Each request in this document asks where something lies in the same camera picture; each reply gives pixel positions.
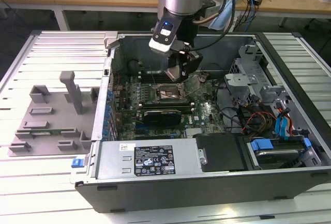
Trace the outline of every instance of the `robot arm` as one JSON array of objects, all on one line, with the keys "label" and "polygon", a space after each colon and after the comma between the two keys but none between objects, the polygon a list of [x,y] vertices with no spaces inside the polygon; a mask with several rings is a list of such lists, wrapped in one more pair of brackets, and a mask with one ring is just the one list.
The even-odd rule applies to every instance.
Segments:
[{"label": "robot arm", "polygon": [[172,81],[183,80],[197,70],[202,55],[193,52],[199,25],[217,17],[225,6],[214,0],[163,0],[163,14],[154,29],[149,47],[168,57],[165,71]]}]

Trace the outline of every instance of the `wooden desk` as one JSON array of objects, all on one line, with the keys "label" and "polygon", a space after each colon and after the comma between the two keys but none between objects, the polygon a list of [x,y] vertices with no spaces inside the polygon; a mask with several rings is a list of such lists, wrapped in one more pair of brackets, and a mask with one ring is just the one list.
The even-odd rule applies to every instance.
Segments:
[{"label": "wooden desk", "polygon": [[[5,0],[12,8],[50,9],[55,12],[60,30],[69,30],[65,10],[157,12],[157,0]],[[238,0],[237,14],[246,9]],[[331,4],[318,0],[263,0],[257,15],[293,18],[331,18]]]}]

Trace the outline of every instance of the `screw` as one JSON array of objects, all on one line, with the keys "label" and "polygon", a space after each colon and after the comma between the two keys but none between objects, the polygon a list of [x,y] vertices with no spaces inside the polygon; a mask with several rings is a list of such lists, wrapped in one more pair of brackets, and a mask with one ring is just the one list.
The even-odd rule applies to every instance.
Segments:
[{"label": "screw", "polygon": [[204,166],[207,164],[207,160],[204,157],[200,157],[200,163]]}]

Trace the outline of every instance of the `red wire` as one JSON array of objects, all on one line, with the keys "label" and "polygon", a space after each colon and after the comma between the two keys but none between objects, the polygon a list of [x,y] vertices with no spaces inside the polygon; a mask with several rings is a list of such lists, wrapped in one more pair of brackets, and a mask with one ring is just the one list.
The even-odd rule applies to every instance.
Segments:
[{"label": "red wire", "polygon": [[256,114],[261,114],[261,113],[263,113],[263,114],[267,114],[267,115],[270,115],[272,118],[276,119],[276,118],[274,117],[273,114],[268,113],[268,112],[261,111],[261,112],[253,113],[253,114],[250,116],[250,118],[247,120],[247,123],[246,123],[246,124],[249,123],[249,121],[253,118],[254,115],[256,115]]}]

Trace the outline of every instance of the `white paper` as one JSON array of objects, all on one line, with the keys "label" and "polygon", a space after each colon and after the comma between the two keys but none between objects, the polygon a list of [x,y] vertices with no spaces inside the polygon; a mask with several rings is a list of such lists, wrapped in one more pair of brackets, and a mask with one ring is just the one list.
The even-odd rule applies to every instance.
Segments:
[{"label": "white paper", "polygon": [[134,151],[135,146],[135,143],[119,144],[119,151]]}]

